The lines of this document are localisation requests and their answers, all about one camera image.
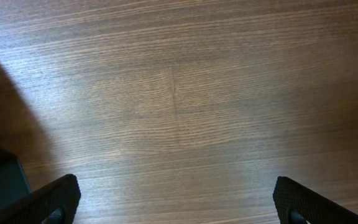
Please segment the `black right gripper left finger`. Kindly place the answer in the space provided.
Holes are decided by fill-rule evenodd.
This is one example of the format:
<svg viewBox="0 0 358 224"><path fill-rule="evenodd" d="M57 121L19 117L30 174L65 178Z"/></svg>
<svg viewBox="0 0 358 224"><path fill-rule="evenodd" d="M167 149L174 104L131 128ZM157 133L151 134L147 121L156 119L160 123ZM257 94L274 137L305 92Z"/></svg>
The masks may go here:
<svg viewBox="0 0 358 224"><path fill-rule="evenodd" d="M0 224L72 224L80 198L76 176L67 174L0 210Z"/></svg>

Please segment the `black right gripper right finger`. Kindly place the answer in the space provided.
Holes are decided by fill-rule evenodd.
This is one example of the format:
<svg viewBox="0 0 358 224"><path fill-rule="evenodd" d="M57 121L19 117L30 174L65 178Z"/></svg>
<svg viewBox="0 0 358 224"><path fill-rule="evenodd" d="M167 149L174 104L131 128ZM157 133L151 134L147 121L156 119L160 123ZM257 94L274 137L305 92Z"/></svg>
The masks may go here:
<svg viewBox="0 0 358 224"><path fill-rule="evenodd" d="M281 224L358 223L358 214L288 177L277 178L273 201Z"/></svg>

